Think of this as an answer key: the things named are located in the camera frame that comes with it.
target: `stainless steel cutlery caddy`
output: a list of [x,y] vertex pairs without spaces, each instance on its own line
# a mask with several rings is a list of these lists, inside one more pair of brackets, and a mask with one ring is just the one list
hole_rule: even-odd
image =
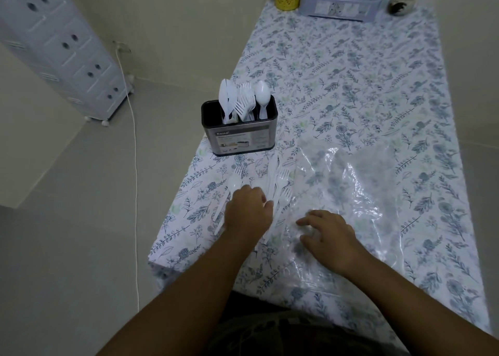
[[260,120],[257,109],[253,110],[254,121],[224,125],[218,100],[206,101],[201,106],[201,123],[216,156],[265,151],[274,147],[278,122],[274,97],[271,96],[266,107],[268,119]]

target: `flower pattern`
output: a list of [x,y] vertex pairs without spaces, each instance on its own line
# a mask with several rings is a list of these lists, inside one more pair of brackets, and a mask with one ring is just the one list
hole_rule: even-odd
[[[268,2],[232,79],[264,80],[271,88],[279,111],[275,150],[290,168],[300,139],[340,145],[349,153],[391,142],[405,277],[490,331],[431,10],[419,8],[402,18],[379,14],[364,24],[302,17]],[[240,166],[244,182],[258,186],[273,153],[217,157],[203,137],[149,254],[161,281],[185,271],[216,240],[223,216],[213,217],[225,191],[222,182]],[[240,270],[236,291],[401,345],[374,307],[359,310],[339,297],[290,286],[282,241],[277,232],[257,246]]]

